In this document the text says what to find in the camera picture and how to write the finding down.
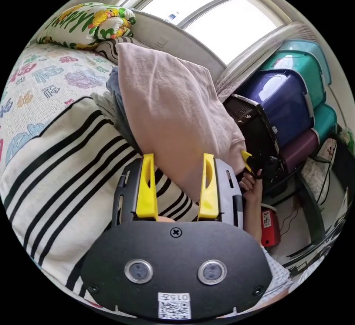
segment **teal storage box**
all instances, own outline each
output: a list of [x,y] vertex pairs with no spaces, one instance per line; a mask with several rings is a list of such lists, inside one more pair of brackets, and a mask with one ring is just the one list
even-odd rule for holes
[[320,46],[308,40],[288,40],[260,67],[260,70],[290,69],[300,74],[312,106],[325,102],[326,85],[331,84],[327,61]]
[[325,103],[321,103],[315,108],[314,123],[313,130],[316,132],[320,144],[323,144],[330,132],[337,132],[337,114],[332,107]]

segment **blue storage box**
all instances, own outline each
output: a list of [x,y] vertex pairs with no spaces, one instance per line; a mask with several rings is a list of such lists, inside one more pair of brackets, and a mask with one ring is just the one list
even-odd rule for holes
[[335,110],[325,103],[321,103],[314,110],[314,128],[320,144],[323,144],[329,133],[337,132],[338,120]]
[[280,147],[314,126],[310,96],[293,70],[258,71],[236,93],[262,105]]
[[309,91],[313,108],[325,102],[325,87],[331,84],[331,76],[317,43],[308,40],[285,41],[260,67],[260,70],[274,69],[289,69],[299,73]]

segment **black and white striped blanket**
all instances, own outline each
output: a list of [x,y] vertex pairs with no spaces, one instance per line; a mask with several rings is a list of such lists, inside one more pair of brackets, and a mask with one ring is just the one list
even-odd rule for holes
[[[139,155],[91,97],[70,105],[10,161],[0,184],[19,241],[63,291],[94,302],[79,277],[86,252],[107,230],[124,167]],[[159,169],[158,212],[193,221],[198,207]]]

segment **person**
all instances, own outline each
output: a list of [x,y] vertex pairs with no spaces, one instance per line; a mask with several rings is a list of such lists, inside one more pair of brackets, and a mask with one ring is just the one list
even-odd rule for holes
[[245,190],[243,198],[246,201],[244,208],[244,230],[255,238],[263,249],[266,259],[269,263],[273,279],[265,294],[258,304],[249,309],[253,311],[271,305],[272,303],[284,298],[289,293],[289,288],[293,282],[290,278],[290,272],[274,260],[261,244],[261,200],[263,195],[263,180],[255,179],[251,174],[245,173],[239,186]]

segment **qr code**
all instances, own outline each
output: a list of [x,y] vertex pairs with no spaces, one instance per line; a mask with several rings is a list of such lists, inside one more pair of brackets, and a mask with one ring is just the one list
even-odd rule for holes
[[263,212],[263,224],[264,224],[264,228],[268,228],[271,226],[271,217],[270,217],[269,210]]
[[159,302],[159,318],[173,320],[191,319],[190,302]]

